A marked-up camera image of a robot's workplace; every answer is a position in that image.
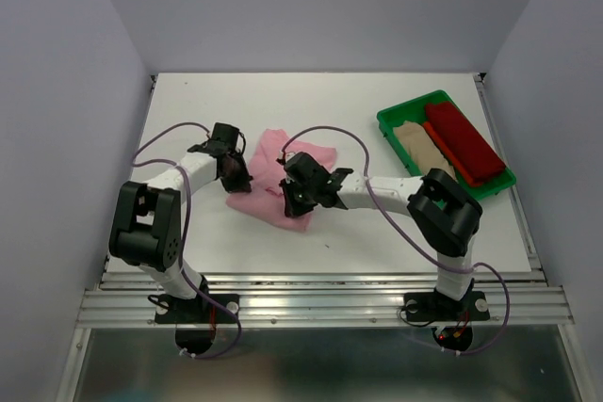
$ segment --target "red towel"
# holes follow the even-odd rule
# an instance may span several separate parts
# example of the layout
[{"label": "red towel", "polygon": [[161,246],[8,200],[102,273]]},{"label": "red towel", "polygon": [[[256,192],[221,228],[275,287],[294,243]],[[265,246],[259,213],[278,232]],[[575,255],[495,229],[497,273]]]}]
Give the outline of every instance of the red towel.
[{"label": "red towel", "polygon": [[425,113],[435,132],[476,184],[487,183],[506,169],[505,163],[454,104],[427,104]]},{"label": "red towel", "polygon": [[473,179],[461,161],[456,158],[456,155],[454,155],[448,145],[444,143],[444,140],[437,134],[437,132],[435,132],[435,129],[433,129],[433,126],[429,121],[425,121],[422,125],[423,129],[425,129],[425,132],[427,132],[427,135],[430,136],[433,143],[435,143],[435,146],[439,148],[446,159],[448,159],[450,164],[452,164],[452,166],[456,168],[459,173],[461,173],[461,176],[463,176],[463,179],[467,185],[470,187],[479,187],[480,185],[483,185],[483,183],[479,183]]}]

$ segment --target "green plastic basket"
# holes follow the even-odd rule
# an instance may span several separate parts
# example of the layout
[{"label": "green plastic basket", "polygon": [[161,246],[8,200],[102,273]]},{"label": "green plastic basket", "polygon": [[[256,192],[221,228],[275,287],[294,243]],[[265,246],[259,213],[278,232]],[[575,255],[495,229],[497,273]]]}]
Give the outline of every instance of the green plastic basket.
[{"label": "green plastic basket", "polygon": [[[413,162],[413,159],[411,159],[411,156],[408,155],[406,150],[404,150],[394,135],[393,128],[402,126],[405,121],[418,122],[419,124],[424,123],[427,121],[427,116],[425,115],[425,105],[440,104],[444,102],[454,104],[448,94],[440,89],[434,91],[433,93],[415,98],[412,101],[386,108],[385,110],[377,113],[379,129],[398,155],[399,160],[401,160],[404,164],[404,167],[408,169],[408,172],[411,174],[411,176],[420,176],[421,172],[419,171],[415,162]],[[461,184],[463,188],[476,200],[482,200],[490,195],[496,195],[499,191],[511,187],[517,181],[513,172],[508,168],[492,181],[479,187],[470,187],[467,185],[466,181],[458,171],[456,176],[459,180],[459,184]]]}]

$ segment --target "tan towel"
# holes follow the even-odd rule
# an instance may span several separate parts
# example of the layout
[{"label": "tan towel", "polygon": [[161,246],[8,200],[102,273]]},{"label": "tan towel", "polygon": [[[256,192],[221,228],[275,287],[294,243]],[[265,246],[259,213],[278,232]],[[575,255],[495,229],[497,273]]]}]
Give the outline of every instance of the tan towel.
[{"label": "tan towel", "polygon": [[421,173],[427,174],[430,169],[442,169],[456,181],[454,167],[440,153],[423,126],[415,122],[405,121],[402,126],[394,128],[394,135],[416,163]]}]

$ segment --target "gray wall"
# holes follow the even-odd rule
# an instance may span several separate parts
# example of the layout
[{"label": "gray wall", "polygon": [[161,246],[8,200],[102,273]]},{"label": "gray wall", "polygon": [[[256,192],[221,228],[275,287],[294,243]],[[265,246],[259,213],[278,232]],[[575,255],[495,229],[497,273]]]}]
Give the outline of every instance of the gray wall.
[{"label": "gray wall", "polygon": [[148,75],[110,0],[0,0],[0,400],[51,400]]},{"label": "gray wall", "polygon": [[602,75],[601,0],[530,0],[486,77],[536,247],[565,288],[599,383]]},{"label": "gray wall", "polygon": [[486,71],[528,0],[113,0],[160,71]]}]

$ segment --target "pink cloth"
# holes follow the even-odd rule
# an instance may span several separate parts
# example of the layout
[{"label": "pink cloth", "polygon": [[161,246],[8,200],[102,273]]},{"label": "pink cloth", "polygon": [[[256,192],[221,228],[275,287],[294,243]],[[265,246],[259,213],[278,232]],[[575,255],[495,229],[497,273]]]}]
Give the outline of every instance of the pink cloth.
[{"label": "pink cloth", "polygon": [[[285,178],[283,166],[276,162],[279,152],[289,140],[282,129],[267,129],[260,137],[252,160],[248,163],[249,173],[253,176],[251,193],[233,193],[226,199],[226,205],[264,220],[270,225],[304,232],[310,224],[311,214],[299,218],[285,217],[285,197],[279,183]],[[337,158],[335,148],[325,148],[311,143],[294,141],[287,153],[306,152],[312,155],[326,169],[330,170]]]}]

